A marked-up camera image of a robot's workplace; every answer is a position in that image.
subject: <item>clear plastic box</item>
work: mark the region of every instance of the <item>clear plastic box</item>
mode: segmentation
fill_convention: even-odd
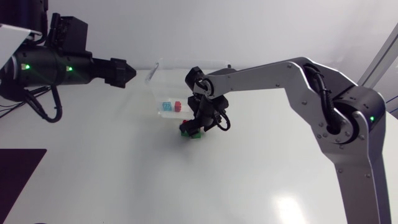
[[[149,72],[145,83],[155,96],[161,117],[193,119],[193,111],[188,106],[188,97],[192,96],[192,91],[185,83],[188,72],[198,66],[207,74],[227,68],[228,65],[227,61],[161,58]]]

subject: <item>white wall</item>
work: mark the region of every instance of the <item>white wall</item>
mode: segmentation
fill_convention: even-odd
[[[306,56],[354,81],[398,22],[398,1],[50,0],[50,15],[89,24],[95,57],[150,68],[161,57],[228,60],[235,67]]]

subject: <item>white table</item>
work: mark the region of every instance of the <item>white table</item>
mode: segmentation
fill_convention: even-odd
[[[335,168],[284,90],[227,94],[232,128],[191,140],[180,136],[179,121],[158,117],[146,73],[125,90],[102,80],[61,86],[56,124],[28,106],[0,119],[2,148],[48,149],[7,224],[346,223]],[[50,94],[40,100],[53,108]],[[397,133],[388,114],[393,223]]]

